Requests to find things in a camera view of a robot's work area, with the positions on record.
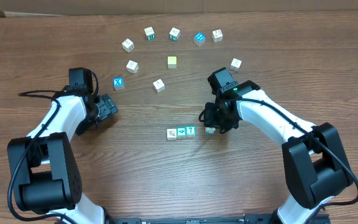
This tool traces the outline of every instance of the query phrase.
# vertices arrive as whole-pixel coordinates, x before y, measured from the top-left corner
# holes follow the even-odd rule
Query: printed symbol
[[[197,40],[201,41],[204,39],[204,35],[199,33],[199,34],[197,34],[196,38],[197,38]]]
[[[222,32],[220,30],[217,30],[215,33],[215,37],[219,37],[220,35],[222,35]]]
[[[122,81],[121,81],[121,79],[115,79],[114,80],[114,85],[122,85]]]

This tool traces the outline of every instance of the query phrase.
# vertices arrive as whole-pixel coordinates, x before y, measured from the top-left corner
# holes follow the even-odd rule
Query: yellow cube
[[[168,57],[168,68],[176,68],[177,67],[177,58],[176,56]]]

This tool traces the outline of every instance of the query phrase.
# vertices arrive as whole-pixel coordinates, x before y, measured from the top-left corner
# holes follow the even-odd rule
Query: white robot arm
[[[93,93],[92,75],[96,79]],[[7,147],[12,180],[8,191],[8,207],[22,221],[60,217],[66,223],[104,224],[107,213],[93,204],[83,193],[70,141],[76,133],[83,134],[92,125],[118,112],[109,95],[98,96],[96,75],[85,68],[69,69],[69,85],[53,91],[50,111],[25,138],[12,139]],[[31,168],[50,164],[50,171],[33,173]],[[39,215],[26,218],[17,214],[9,194],[14,190],[17,206]]]
[[[323,205],[358,180],[350,170],[337,130],[304,121],[272,101],[252,81],[239,84],[226,68],[208,77],[215,103],[206,103],[199,120],[221,134],[237,129],[239,121],[252,123],[282,147],[285,177],[291,195],[272,215],[277,223],[304,224]],[[323,152],[315,162],[313,153]]]

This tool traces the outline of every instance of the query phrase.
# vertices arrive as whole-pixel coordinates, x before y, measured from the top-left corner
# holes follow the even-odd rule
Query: small wooden cube
[[[128,72],[132,72],[133,74],[135,74],[138,69],[139,69],[139,66],[137,65],[136,62],[131,61],[131,60],[128,62],[128,64],[127,64]]]
[[[238,72],[240,69],[240,65],[241,65],[241,61],[234,58],[233,61],[231,62],[230,70]]]
[[[113,84],[114,88],[116,90],[123,90],[124,89],[124,79],[122,79],[121,77],[116,77],[113,79]]]
[[[155,38],[153,27],[148,27],[148,28],[144,29],[144,32],[146,33],[147,40],[152,40]]]
[[[167,129],[167,139],[176,140],[177,139],[177,130],[176,129]]]
[[[205,42],[205,35],[201,32],[194,36],[194,43],[199,47]]]
[[[221,30],[212,31],[212,39],[214,42],[219,42],[223,40],[223,34]]]
[[[134,43],[129,40],[129,39],[126,39],[123,43],[122,43],[122,48],[124,50],[126,50],[127,52],[131,52],[131,50],[133,50],[135,48],[135,45]]]
[[[215,128],[207,128],[207,127],[205,127],[205,133],[206,134],[215,134],[216,129]]]
[[[186,128],[177,128],[177,139],[186,138]]]
[[[169,32],[169,39],[173,41],[178,41],[179,36],[180,36],[180,30],[172,27],[171,32]]]
[[[165,89],[165,85],[164,85],[164,83],[162,82],[161,79],[153,82],[153,86],[154,86],[155,91],[157,91],[157,93],[159,93],[159,92],[161,92],[162,90]]]
[[[186,138],[195,138],[195,137],[196,137],[196,126],[187,126]]]
[[[176,68],[177,67],[177,58],[176,56],[168,57],[168,68]]]

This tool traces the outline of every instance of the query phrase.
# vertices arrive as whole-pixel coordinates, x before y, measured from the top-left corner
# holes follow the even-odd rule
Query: blue cube
[[[121,77],[116,77],[113,80],[113,84],[114,88],[116,90],[123,90],[124,89],[124,79],[122,79]]]
[[[205,127],[205,133],[206,134],[215,134],[216,129],[215,128],[207,128],[207,127]]]
[[[201,46],[205,42],[205,35],[201,32],[194,36],[194,43],[198,46]]]

